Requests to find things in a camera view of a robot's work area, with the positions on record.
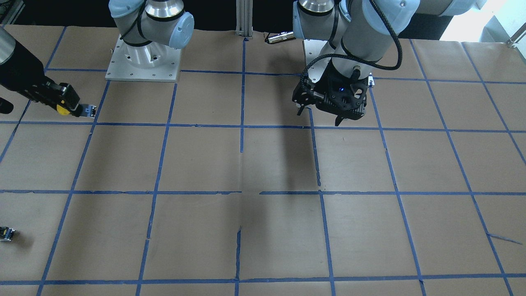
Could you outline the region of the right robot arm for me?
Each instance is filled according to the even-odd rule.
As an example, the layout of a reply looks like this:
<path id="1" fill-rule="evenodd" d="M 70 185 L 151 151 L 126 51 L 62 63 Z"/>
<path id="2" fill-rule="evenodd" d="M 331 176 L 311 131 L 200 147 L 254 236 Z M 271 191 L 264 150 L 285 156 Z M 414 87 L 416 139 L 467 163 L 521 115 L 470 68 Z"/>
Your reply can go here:
<path id="1" fill-rule="evenodd" d="M 194 16 L 182 0 L 111 0 L 111 17 L 120 39 L 106 79 L 176 82 L 182 49 L 189 43 Z M 56 83 L 42 62 L 4 28 L 1 29 L 1 85 L 67 116 L 94 118 L 97 107 L 82 104 L 73 86 Z"/>

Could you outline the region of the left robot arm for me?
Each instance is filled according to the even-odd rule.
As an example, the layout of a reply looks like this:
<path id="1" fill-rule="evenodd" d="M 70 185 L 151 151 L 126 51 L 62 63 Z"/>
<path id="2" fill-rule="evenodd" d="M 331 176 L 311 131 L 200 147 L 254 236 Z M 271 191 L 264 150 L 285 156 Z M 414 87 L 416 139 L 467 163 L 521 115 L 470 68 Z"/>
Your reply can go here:
<path id="1" fill-rule="evenodd" d="M 300 116 L 308 105 L 345 119 L 366 114 L 369 75 L 373 69 L 400 68 L 403 52 L 398 35 L 413 15 L 455 16 L 473 0 L 297 0 L 293 3 L 293 34 L 325 45 L 309 62 L 292 101 Z"/>

